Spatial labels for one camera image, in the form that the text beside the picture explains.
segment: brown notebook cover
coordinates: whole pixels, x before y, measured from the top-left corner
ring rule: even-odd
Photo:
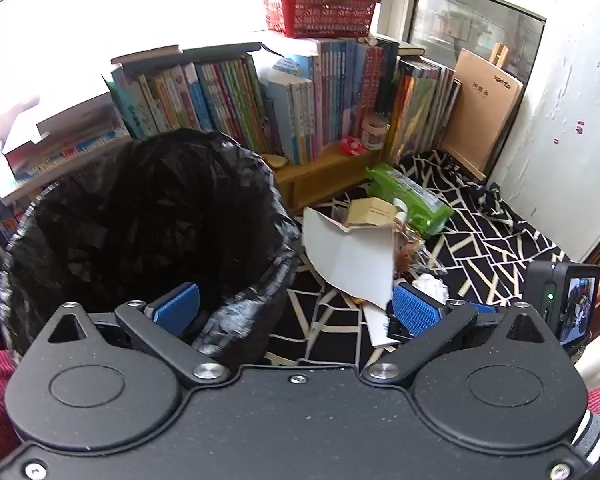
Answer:
[[[522,90],[522,83],[473,52],[456,63],[462,83],[441,147],[483,180],[485,165]]]

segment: white wall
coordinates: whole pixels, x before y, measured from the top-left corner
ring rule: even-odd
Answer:
[[[541,91],[527,91],[491,179],[517,213],[582,260],[600,240],[600,0],[555,0],[531,77],[546,83],[530,81]]]

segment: white paper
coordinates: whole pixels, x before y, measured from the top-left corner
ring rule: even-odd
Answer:
[[[344,227],[306,207],[302,243],[309,261],[330,285],[386,309],[394,281],[392,224]]]
[[[399,341],[389,339],[386,330],[389,328],[389,318],[386,312],[369,302],[362,304],[362,312],[365,314],[366,328],[373,347],[396,344]]]

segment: camera screen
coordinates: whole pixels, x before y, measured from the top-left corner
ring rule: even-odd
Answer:
[[[566,319],[560,332],[560,343],[565,345],[583,336],[593,308],[595,278],[572,278],[567,294]]]

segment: triangular hole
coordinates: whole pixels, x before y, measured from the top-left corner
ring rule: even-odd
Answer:
[[[514,341],[526,341],[527,343],[544,343],[544,337],[542,337],[535,323],[527,314],[518,314],[516,316],[509,329],[507,338]]]
[[[65,314],[49,336],[50,343],[68,343],[87,337],[74,314]]]

